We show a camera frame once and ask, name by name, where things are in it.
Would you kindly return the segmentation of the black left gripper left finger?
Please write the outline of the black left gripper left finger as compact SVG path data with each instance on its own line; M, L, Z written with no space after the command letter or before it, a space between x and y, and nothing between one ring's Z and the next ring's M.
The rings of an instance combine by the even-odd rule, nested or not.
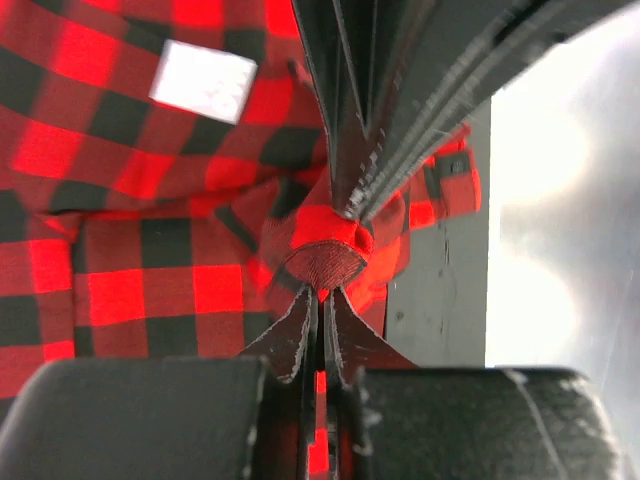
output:
M302 288L234 358L40 368L1 429L5 479L305 479L318 304Z

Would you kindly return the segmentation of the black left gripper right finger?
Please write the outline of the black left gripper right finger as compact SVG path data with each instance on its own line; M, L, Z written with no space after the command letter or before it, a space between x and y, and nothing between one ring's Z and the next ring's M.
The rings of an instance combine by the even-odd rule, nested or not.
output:
M421 368L337 289L324 306L334 479L607 479L625 454L590 382L565 368Z

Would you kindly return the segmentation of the red black plaid shirt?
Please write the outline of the red black plaid shirt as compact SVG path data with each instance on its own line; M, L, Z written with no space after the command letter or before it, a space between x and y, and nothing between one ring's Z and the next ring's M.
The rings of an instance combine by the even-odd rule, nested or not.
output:
M171 40L257 70L230 125L149 97ZM1 406L76 357L232 356L326 193L287 1L1 5Z

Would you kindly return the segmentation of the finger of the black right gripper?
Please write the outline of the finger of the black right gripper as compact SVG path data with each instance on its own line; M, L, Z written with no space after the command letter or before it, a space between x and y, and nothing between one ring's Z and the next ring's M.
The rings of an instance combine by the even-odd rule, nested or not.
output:
M611 1L352 1L349 67L365 170L349 215L367 220L464 120L550 48L627 7Z
M294 1L307 66L325 126L331 202L350 220L371 198L375 1Z

